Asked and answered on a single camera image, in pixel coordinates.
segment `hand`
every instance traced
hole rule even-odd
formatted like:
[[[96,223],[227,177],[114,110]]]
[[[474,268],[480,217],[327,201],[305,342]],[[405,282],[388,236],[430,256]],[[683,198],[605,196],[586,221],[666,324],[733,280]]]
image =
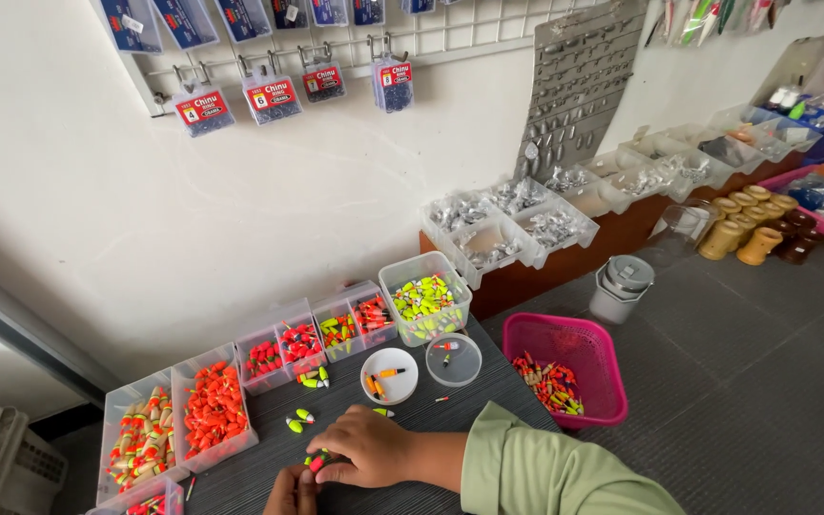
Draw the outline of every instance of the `hand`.
[[[317,485],[305,464],[280,470],[263,515],[317,515]]]
[[[326,448],[351,463],[328,464],[317,472],[317,482],[336,481],[375,488],[410,480],[417,433],[364,406],[350,406],[345,415],[307,446],[308,453]]]

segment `pink plastic basket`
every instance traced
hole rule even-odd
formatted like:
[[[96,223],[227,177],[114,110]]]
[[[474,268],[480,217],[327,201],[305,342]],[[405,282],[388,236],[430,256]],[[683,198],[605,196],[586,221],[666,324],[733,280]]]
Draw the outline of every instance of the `pink plastic basket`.
[[[584,415],[554,412],[552,418],[559,426],[581,429],[617,425],[628,416],[628,399],[612,336],[599,323],[519,312],[505,320],[504,335],[502,350],[508,361],[527,351],[541,367],[554,361],[574,371]]]
[[[803,168],[798,168],[796,170],[791,170],[786,173],[782,173],[781,175],[775,175],[770,179],[765,179],[758,183],[759,186],[763,187],[765,190],[769,190],[772,192],[776,192],[780,190],[782,187],[789,184],[791,181],[795,179],[802,179],[809,175],[809,172],[812,170],[816,170],[818,165],[809,165]],[[805,207],[796,206],[796,210],[802,213],[806,213],[809,216],[812,216],[816,219],[816,230],[824,235],[824,216],[816,215],[815,213],[809,211]]]

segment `dark gray table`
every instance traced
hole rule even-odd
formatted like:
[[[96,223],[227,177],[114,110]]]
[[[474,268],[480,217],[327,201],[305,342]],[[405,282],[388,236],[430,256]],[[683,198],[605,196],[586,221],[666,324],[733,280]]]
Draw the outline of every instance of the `dark gray table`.
[[[558,426],[526,387],[482,326],[470,317],[466,330],[482,350],[479,377],[472,384],[450,389],[431,379],[425,368],[424,347],[410,349],[396,338],[358,355],[327,365],[330,388],[311,390],[289,383],[257,397],[247,398],[250,421],[259,434],[259,444],[197,474],[186,515],[250,515],[262,513],[276,474],[289,464],[302,463],[307,443],[335,422],[351,404],[370,405],[358,380],[361,365],[372,352],[387,346],[406,349],[418,361],[418,387],[407,401],[392,406],[395,421],[412,431],[467,432],[487,401],[495,401],[532,427],[557,431]],[[438,397],[450,396],[435,403]],[[297,408],[317,418],[301,434],[285,426]],[[180,482],[184,491],[189,478]],[[436,486],[406,482],[387,488],[327,485],[318,496],[320,514],[350,513],[463,513],[460,496]]]

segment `bucket lid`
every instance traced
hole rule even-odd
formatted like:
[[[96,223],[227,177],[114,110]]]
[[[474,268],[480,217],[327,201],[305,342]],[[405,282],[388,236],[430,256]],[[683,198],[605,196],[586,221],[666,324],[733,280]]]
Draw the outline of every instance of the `bucket lid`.
[[[606,264],[606,277],[621,289],[638,293],[654,282],[654,269],[635,256],[613,256]]]

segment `red label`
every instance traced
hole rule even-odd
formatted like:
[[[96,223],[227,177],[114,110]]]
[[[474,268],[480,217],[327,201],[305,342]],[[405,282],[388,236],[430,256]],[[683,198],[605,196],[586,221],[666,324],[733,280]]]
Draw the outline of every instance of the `red label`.
[[[273,105],[292,102],[298,97],[295,95],[295,88],[291,85],[291,81],[285,79],[247,90],[246,98],[256,111],[262,111]]]
[[[339,77],[339,70],[335,66],[307,73],[301,77],[301,80],[304,82],[304,90],[307,91],[307,94],[332,88],[342,83],[342,77]]]
[[[180,117],[183,118],[183,123],[187,125],[192,125],[211,118],[212,116],[228,112],[228,106],[222,100],[222,94],[217,91],[178,103],[175,107]]]
[[[408,62],[397,64],[380,71],[380,85],[384,88],[412,80],[412,65]]]

